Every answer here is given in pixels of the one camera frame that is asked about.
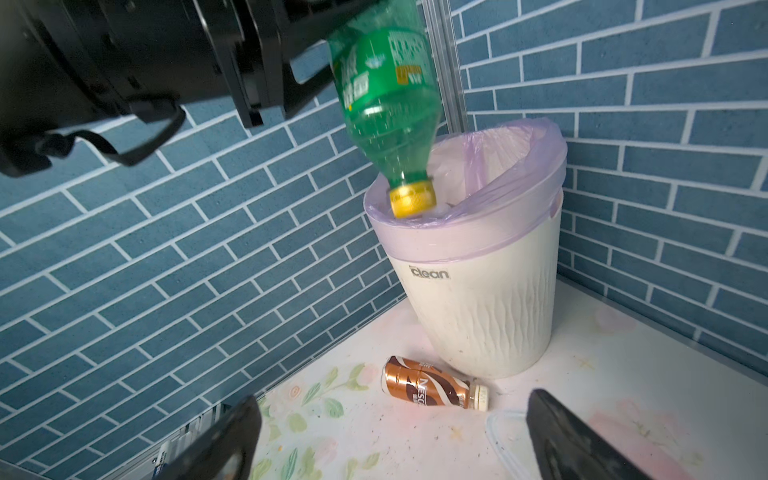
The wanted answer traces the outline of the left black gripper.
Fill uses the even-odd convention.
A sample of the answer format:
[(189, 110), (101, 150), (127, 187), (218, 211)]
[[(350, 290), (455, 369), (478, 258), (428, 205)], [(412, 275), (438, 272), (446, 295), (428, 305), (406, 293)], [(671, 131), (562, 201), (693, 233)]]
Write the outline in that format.
[(152, 154), (184, 124), (183, 106), (229, 96), (243, 122), (282, 102), (268, 3), (5, 1), (1, 5), (1, 171), (22, 177), (69, 155), (87, 125), (135, 116), (163, 129), (124, 152)]

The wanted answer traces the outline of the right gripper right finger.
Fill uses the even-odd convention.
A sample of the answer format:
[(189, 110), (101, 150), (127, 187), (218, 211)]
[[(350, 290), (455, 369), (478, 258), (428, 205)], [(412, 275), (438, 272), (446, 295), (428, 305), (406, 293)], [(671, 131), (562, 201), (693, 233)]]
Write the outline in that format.
[(526, 425), (544, 480), (649, 480), (648, 475), (544, 389), (531, 392)]

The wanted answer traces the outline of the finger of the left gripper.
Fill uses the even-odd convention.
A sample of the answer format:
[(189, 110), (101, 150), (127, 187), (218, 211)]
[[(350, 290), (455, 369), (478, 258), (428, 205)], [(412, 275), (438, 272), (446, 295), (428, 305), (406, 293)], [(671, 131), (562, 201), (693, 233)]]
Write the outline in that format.
[(265, 1), (265, 106), (293, 117), (332, 81), (330, 37), (376, 6), (366, 1)]

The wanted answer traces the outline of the green plastic bottle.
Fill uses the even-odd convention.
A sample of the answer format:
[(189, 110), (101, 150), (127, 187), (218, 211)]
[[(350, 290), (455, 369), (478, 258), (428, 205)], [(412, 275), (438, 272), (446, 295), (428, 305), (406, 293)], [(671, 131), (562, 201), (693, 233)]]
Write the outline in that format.
[(348, 134), (386, 179), (394, 216), (432, 209), (427, 164), (443, 107), (417, 4), (380, 1), (328, 46)]

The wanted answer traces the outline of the brown coffee bottle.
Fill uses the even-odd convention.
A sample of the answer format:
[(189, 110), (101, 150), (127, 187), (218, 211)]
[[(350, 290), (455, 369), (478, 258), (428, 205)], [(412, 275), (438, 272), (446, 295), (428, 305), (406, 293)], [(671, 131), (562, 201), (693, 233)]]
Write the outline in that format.
[(455, 406), (481, 412), (490, 406), (487, 386), (401, 356), (391, 356), (386, 362), (381, 386), (390, 396), (421, 406)]

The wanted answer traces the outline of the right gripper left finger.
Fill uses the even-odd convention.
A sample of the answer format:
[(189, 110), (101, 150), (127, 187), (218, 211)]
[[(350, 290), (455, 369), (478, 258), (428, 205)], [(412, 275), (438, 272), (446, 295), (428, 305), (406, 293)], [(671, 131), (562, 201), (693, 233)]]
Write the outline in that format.
[(257, 398), (231, 407), (154, 479), (246, 479), (262, 428)]

